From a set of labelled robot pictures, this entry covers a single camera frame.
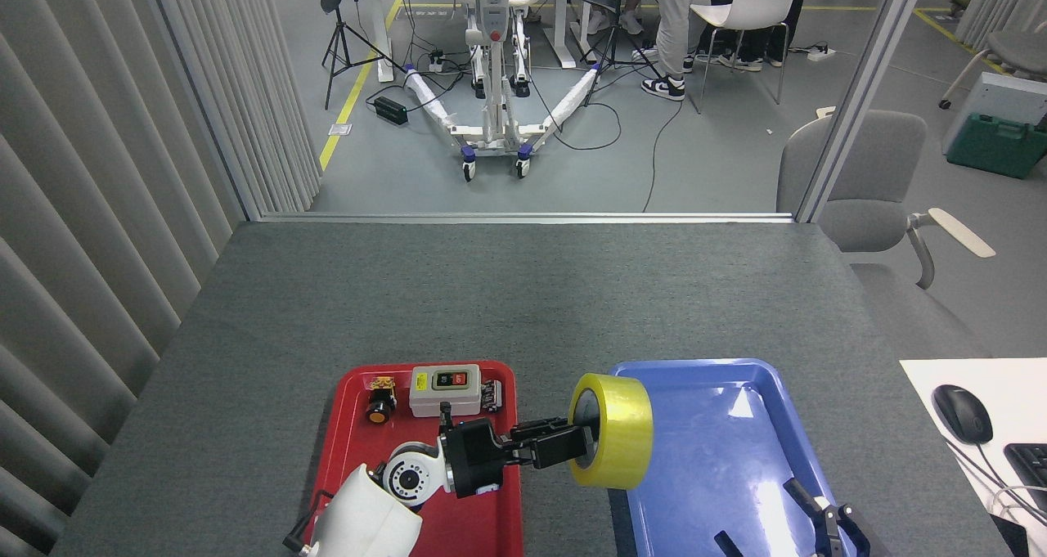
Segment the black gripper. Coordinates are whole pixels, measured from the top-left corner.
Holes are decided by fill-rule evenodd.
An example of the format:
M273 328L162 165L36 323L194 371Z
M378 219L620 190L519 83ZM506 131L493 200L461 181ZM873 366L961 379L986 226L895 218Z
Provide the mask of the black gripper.
M526 420L498 440L492 420L478 418L442 425L442 445L456 497L502 486L502 470L510 465L545 469L591 452L588 426L569 423L565 416Z

